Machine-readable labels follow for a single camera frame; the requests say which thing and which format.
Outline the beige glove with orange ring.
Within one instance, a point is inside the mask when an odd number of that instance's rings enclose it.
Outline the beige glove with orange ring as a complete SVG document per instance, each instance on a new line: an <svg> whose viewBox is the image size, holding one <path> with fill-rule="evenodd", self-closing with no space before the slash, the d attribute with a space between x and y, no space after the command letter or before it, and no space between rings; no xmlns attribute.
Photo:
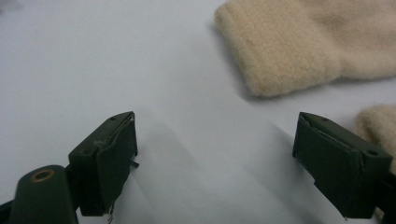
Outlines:
<svg viewBox="0 0 396 224"><path fill-rule="evenodd" d="M377 213L381 224L396 224L396 105L376 105L355 118L358 136L392 157L389 172L380 181Z"/></svg>

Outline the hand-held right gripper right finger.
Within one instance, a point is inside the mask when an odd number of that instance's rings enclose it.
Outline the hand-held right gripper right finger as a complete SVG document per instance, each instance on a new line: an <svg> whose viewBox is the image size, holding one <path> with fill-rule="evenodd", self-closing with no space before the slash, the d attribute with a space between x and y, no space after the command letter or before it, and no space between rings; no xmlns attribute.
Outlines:
<svg viewBox="0 0 396 224"><path fill-rule="evenodd" d="M337 123L299 114L292 156L343 217L393 218L392 157Z"/></svg>

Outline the beige glove with orange fingers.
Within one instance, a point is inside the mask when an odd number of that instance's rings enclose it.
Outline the beige glove with orange fingers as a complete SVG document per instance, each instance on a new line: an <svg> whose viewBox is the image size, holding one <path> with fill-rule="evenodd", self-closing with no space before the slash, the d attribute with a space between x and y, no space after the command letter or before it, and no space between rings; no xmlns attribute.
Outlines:
<svg viewBox="0 0 396 224"><path fill-rule="evenodd" d="M396 76L396 0L228 0L215 22L255 96Z"/></svg>

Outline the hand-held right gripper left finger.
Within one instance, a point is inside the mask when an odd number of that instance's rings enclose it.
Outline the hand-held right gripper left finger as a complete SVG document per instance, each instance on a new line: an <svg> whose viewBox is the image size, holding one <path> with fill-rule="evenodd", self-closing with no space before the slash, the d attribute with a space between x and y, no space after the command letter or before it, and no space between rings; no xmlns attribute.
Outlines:
<svg viewBox="0 0 396 224"><path fill-rule="evenodd" d="M78 180L80 212L100 217L111 211L122 193L137 155L134 112L105 120L68 155L69 167Z"/></svg>

